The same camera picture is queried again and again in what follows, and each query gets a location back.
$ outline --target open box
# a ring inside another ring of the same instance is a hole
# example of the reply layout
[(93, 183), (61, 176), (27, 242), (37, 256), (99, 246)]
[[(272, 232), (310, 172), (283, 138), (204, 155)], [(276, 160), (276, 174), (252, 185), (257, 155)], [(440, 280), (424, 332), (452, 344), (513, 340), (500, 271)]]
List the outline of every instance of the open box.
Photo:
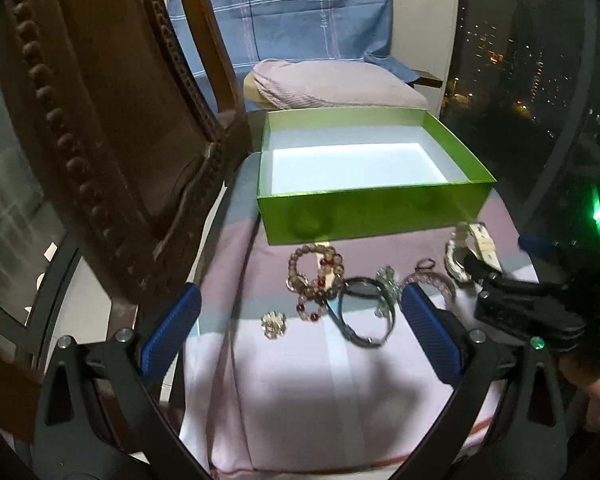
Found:
[(451, 226), (476, 218), (495, 182), (426, 110), (269, 112), (258, 206), (272, 245)]

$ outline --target wooden armrest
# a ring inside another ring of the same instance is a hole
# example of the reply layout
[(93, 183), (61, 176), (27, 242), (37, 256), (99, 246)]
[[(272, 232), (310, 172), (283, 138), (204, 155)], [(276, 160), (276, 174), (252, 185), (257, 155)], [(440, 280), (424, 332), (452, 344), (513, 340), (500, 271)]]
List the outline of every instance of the wooden armrest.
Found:
[(414, 85), (429, 86), (431, 88), (442, 88), (442, 79), (438, 79), (431, 72), (426, 70), (415, 70), (412, 69), (420, 77), (413, 82)]

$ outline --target green light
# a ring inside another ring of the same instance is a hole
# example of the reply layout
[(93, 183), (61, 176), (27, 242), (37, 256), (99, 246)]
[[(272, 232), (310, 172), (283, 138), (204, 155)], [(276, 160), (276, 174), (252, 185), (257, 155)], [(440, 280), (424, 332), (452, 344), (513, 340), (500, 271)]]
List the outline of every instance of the green light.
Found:
[(598, 220), (600, 220), (600, 208), (596, 210), (595, 213), (593, 213), (593, 219), (597, 222)]
[(534, 336), (529, 340), (529, 342), (535, 350), (542, 350), (544, 348), (544, 339), (541, 337)]

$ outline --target blue cloth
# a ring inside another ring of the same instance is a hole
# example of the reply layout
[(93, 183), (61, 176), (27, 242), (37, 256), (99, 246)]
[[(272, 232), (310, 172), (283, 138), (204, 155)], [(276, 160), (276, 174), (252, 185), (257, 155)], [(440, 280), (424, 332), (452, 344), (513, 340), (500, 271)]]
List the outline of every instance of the blue cloth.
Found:
[[(418, 75), (390, 56), (392, 0), (211, 0), (240, 83), (263, 59), (341, 59), (382, 66), (410, 83)], [(181, 0), (167, 0), (189, 67), (215, 107)]]

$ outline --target blue gripper pad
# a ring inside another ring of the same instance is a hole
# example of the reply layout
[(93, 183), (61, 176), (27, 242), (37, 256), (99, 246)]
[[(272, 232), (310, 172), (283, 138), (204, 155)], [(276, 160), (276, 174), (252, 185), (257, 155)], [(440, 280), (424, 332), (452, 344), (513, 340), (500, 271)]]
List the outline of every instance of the blue gripper pad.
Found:
[(400, 310), (438, 379), (454, 388), (458, 386), (462, 378), (462, 352), (454, 341), (458, 339), (457, 326), (462, 327), (458, 319), (451, 312), (437, 309), (416, 283), (402, 290)]
[(162, 382), (184, 345), (202, 308), (200, 290), (189, 284), (140, 352), (140, 376), (144, 384)]

